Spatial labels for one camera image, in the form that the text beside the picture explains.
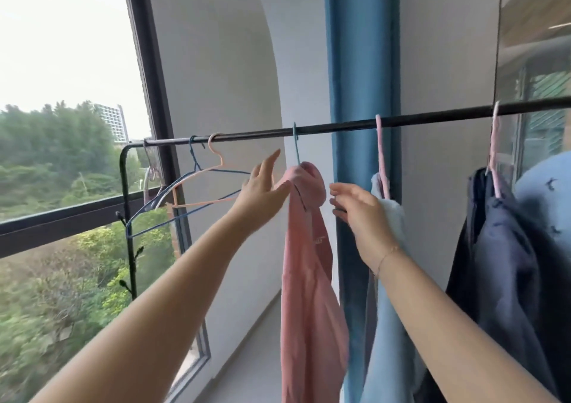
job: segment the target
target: left arm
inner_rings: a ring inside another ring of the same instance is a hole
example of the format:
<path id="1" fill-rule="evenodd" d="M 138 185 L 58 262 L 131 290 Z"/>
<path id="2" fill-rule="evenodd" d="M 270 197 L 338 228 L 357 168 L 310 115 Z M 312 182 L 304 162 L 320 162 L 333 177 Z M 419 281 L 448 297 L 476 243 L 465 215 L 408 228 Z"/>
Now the left arm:
<path id="1" fill-rule="evenodd" d="M 242 243 L 289 195 L 272 190 L 276 151 L 232 209 L 91 340 L 30 403 L 162 403 Z"/>

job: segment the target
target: forearm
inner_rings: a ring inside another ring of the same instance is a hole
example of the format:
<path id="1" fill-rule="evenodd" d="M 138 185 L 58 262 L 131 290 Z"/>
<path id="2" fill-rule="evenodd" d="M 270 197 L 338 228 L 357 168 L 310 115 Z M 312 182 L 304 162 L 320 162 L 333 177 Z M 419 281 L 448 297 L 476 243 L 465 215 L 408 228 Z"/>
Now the forearm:
<path id="1" fill-rule="evenodd" d="M 232 213 L 219 220 L 32 402 L 162 402 L 248 234 Z"/>
<path id="2" fill-rule="evenodd" d="M 449 403 L 557 401 L 408 256 L 388 256 L 379 277 Z"/>

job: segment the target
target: pink hoodie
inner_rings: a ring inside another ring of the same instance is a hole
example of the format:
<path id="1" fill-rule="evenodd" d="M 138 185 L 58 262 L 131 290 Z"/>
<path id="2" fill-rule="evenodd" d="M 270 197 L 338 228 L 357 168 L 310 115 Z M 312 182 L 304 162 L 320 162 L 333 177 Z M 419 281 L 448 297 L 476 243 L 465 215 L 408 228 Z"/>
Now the pink hoodie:
<path id="1" fill-rule="evenodd" d="M 289 168 L 286 180 L 292 189 L 282 285 L 282 403 L 339 403 L 349 337 L 331 287 L 333 254 L 319 211 L 325 185 L 309 162 Z"/>

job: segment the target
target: curtain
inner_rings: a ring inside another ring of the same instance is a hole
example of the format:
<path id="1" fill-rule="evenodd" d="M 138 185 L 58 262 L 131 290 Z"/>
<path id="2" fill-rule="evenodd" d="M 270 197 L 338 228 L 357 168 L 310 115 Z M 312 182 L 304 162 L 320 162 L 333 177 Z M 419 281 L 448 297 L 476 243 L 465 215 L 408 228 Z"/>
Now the curtain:
<path id="1" fill-rule="evenodd" d="M 325 0 L 330 68 L 331 120 L 373 119 L 399 114 L 399 0 Z M 400 195 L 400 140 L 384 132 L 391 198 Z M 375 130 L 336 132 L 335 180 L 371 190 L 379 169 Z M 349 228 L 338 221 L 340 297 L 349 327 L 345 402 L 359 403 L 367 369 L 365 348 L 375 332 L 366 324 L 369 270 Z"/>

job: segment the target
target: hand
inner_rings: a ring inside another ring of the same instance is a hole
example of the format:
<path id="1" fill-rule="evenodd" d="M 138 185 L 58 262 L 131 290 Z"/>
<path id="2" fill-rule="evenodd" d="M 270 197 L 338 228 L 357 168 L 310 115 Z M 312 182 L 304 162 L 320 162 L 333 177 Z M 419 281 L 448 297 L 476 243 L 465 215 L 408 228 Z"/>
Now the hand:
<path id="1" fill-rule="evenodd" d="M 229 214 L 239 219 L 248 234 L 257 231 L 274 218 L 289 196 L 289 181 L 272 190 L 272 172 L 279 155 L 278 149 L 253 168 L 250 178 L 242 184 L 242 191 L 230 209 Z"/>
<path id="2" fill-rule="evenodd" d="M 373 272 L 378 272 L 380 260 L 398 246 L 381 203 L 350 183 L 332 183 L 330 190 L 330 203 L 336 208 L 333 214 L 349 224 L 361 258 Z"/>

